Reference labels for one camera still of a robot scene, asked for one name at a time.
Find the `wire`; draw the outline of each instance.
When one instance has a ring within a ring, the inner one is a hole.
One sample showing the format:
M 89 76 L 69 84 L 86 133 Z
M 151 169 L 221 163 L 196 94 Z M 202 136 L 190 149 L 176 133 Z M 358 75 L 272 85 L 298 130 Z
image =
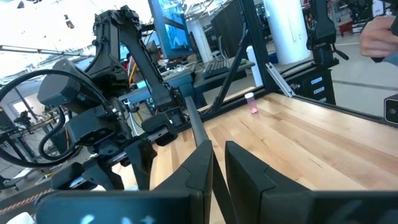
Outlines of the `wire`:
M 22 75 L 20 77 L 17 77 L 13 79 L 13 81 L 7 83 L 7 85 L 3 86 L 2 89 L 0 89 L 0 102 L 4 99 L 4 97 L 9 93 L 13 88 L 21 84 L 22 82 L 29 80 L 31 78 L 41 76 L 41 75 L 46 75 L 46 74 L 54 74 L 54 75 L 62 75 L 66 76 L 69 78 L 74 78 L 77 81 L 79 81 L 83 86 L 87 87 L 90 91 L 92 91 L 97 98 L 101 101 L 102 104 L 104 105 L 109 105 L 108 101 L 106 98 L 101 94 L 99 89 L 97 87 L 91 85 L 88 83 L 86 80 L 82 79 L 79 75 L 75 75 L 74 73 L 69 73 L 66 71 L 61 71 L 61 70 L 51 70 L 51 69 L 45 69 L 45 70 L 37 70 L 34 72 L 27 73 L 25 75 Z M 53 161 L 53 162 L 47 162 L 47 163 L 33 163 L 33 162 L 27 162 L 23 161 L 21 159 L 18 159 L 12 155 L 10 155 L 8 152 L 6 152 L 4 149 L 0 148 L 0 157 L 3 158 L 5 161 L 10 162 L 12 164 L 22 166 L 22 167 L 30 167 L 30 168 L 44 168 L 44 167 L 52 167 L 58 164 L 61 164 L 70 158 L 72 158 L 78 151 L 80 150 L 79 147 L 76 147 L 75 144 L 72 144 L 70 148 L 67 150 L 68 154 L 66 154 L 63 158 Z
M 144 122 L 144 120 L 142 119 L 141 114 L 139 114 L 138 111 L 137 111 L 136 114 L 137 114 L 137 117 L 138 117 L 139 122 L 141 122 L 141 124 L 142 124 L 142 122 Z
M 68 118 L 69 118 L 69 119 L 72 119 L 72 118 L 73 118 L 73 114 L 72 114 L 72 111 L 71 111 L 71 110 L 68 110 Z
M 140 110 L 140 112 L 143 113 L 143 114 L 151 115 L 151 113 L 146 113 L 146 112 L 143 112 L 143 111 L 141 111 L 141 110 Z
M 199 64 L 199 63 L 195 63 L 194 65 L 199 65 L 199 66 L 201 66 L 202 68 L 206 68 L 206 67 L 204 67 L 203 65 L 201 65 L 201 64 Z
M 142 129 L 141 125 L 139 125 L 139 124 L 137 123 L 137 121 L 136 121 L 136 119 L 134 118 L 134 116 L 132 115 L 132 113 L 130 113 L 130 116 L 131 116 L 132 120 L 135 122 L 135 124 L 138 125 L 138 126 Z
M 294 65 L 294 66 L 292 66 L 292 67 L 290 67 L 290 68 L 288 68 L 288 69 L 286 69 L 286 70 L 280 72 L 280 74 L 283 75 L 283 74 L 285 74 L 286 72 L 288 72 L 288 71 L 290 71 L 290 70 L 293 70 L 293 69 L 295 69 L 295 68 L 297 68 L 297 67 L 300 67 L 300 66 L 302 66 L 302 65 L 308 64 L 308 63 L 310 63 L 310 62 L 313 62 L 313 60 L 307 60 L 307 61 L 305 61 L 305 62 L 298 63 L 298 64 L 296 64 L 296 65 Z
M 152 91 L 151 91 L 150 88 L 149 88 L 149 84 L 148 84 L 147 79 L 145 78 L 144 81 L 145 81 L 145 85 L 147 86 L 147 89 L 148 89 L 149 94 L 152 96 Z
M 59 155 L 59 156 L 49 156 L 49 155 L 47 155 L 47 153 L 45 153 L 45 151 L 44 151 L 44 145 L 45 145 L 45 143 L 46 143 L 52 136 L 56 135 L 56 134 L 62 129 L 63 125 L 65 124 L 65 115 L 64 115 L 64 113 L 63 113 L 63 111 L 62 111 L 62 109 L 61 109 L 60 106 L 58 107 L 58 112 L 59 112 L 59 115 L 60 115 L 58 124 L 56 125 L 56 127 L 53 128 L 53 130 L 51 130 L 48 134 L 46 134 L 46 135 L 44 136 L 44 138 L 40 141 L 40 144 L 39 144 L 39 146 L 38 146 L 39 154 L 40 154 L 44 159 L 47 159 L 47 160 L 50 160 L 50 161 L 59 160 L 59 159 L 63 158 L 65 155 L 67 155 L 68 153 L 70 153 L 69 150 L 66 150 L 63 154 L 61 154 L 61 155 Z
M 132 66 L 131 73 L 130 73 L 130 79 L 129 79 L 129 83 L 130 83 L 130 84 L 132 84 L 132 82 L 133 82 L 133 79 L 132 79 L 132 78 L 133 78 L 133 76 L 134 76 L 136 70 L 137 70 L 137 63 L 134 63 L 134 65 Z
M 67 136 L 67 149 L 69 149 L 69 135 L 68 130 L 65 128 L 65 135 Z

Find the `white label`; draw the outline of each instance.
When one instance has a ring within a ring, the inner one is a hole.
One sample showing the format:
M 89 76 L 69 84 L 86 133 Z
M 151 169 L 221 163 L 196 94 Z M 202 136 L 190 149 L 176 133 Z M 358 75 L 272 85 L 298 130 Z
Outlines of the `white label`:
M 321 88 L 319 88 L 319 89 L 317 89 L 317 90 L 314 90 L 314 91 L 313 91 L 313 94 L 315 95 L 315 94 L 318 94 L 318 93 L 320 93 L 320 92 L 322 92 L 322 91 L 325 91 L 325 87 L 321 87 Z
M 311 85 L 317 84 L 318 82 L 322 81 L 322 77 L 316 78 L 314 80 L 311 81 Z

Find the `white cylinder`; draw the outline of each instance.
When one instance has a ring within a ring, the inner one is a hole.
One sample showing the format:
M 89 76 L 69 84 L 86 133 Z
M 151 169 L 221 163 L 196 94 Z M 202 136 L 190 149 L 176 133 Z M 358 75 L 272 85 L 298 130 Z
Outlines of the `white cylinder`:
M 249 47 L 247 47 L 246 53 L 248 54 L 249 61 L 254 62 L 256 64 L 255 66 L 251 67 L 251 71 L 254 77 L 254 83 L 256 84 L 256 87 L 262 86 L 263 84 L 262 84 L 261 74 L 259 66 L 257 64 L 256 55 L 254 54 L 253 46 L 250 45 Z
M 264 0 L 278 61 L 289 64 L 311 55 L 300 0 Z
M 192 31 L 195 42 L 197 43 L 199 54 L 203 62 L 213 59 L 209 43 L 207 42 L 205 31 L 198 20 L 187 22 L 188 30 Z

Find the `desk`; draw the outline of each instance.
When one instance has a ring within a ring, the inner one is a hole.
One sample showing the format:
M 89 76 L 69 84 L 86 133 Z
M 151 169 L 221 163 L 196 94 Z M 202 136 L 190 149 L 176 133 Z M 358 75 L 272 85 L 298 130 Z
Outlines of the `desk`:
M 234 57 L 228 59 L 229 66 L 232 66 L 234 59 L 235 59 Z M 246 72 L 244 72 L 244 71 L 246 69 L 251 68 L 256 65 L 254 62 L 250 62 L 246 59 L 245 59 L 245 61 L 246 61 L 246 63 L 244 63 L 238 67 L 238 70 L 235 74 L 233 81 L 246 77 Z M 221 75 L 217 75 L 215 77 L 207 78 L 207 79 L 203 79 L 202 75 L 203 75 L 203 73 L 197 74 L 195 77 L 195 82 L 193 83 L 193 88 L 195 90 L 195 97 L 196 97 L 194 100 L 196 100 L 200 103 L 199 105 L 196 104 L 197 108 L 202 108 L 207 105 L 205 97 L 203 96 L 203 93 L 206 91 L 215 89 L 219 86 L 222 86 L 224 84 L 225 78 L 228 75 L 228 72 L 221 74 Z
M 193 96 L 194 91 L 192 83 L 194 74 L 195 65 L 191 65 L 182 72 L 174 72 L 170 75 L 167 75 L 164 77 L 164 81 L 168 82 L 174 88 L 179 88 L 183 97 Z M 120 96 L 119 101 L 129 100 L 130 103 L 138 103 L 150 97 L 151 95 L 148 89 L 145 87 Z
M 398 188 L 398 129 L 328 110 L 276 93 L 205 123 L 225 177 L 224 145 L 234 140 L 277 171 L 310 188 L 367 190 Z M 193 152 L 192 130 L 156 147 L 151 188 Z M 115 167 L 126 188 L 136 184 L 131 167 Z M 212 200 L 211 223 L 223 223 Z

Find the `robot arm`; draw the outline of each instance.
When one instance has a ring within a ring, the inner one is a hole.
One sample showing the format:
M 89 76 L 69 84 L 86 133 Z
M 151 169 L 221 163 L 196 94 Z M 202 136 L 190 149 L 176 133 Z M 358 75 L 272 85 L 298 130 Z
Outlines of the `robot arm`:
M 136 12 L 127 6 L 120 10 L 109 10 L 96 16 L 94 26 L 98 59 L 87 74 L 94 81 L 97 80 L 97 85 L 106 85 L 111 76 L 113 86 L 116 85 L 119 90 L 121 86 L 128 89 L 128 76 L 119 62 L 120 43 L 123 43 L 152 88 L 152 98 L 158 110 L 165 111 L 176 105 L 172 92 L 163 86 L 164 81 L 141 40 L 142 26 Z

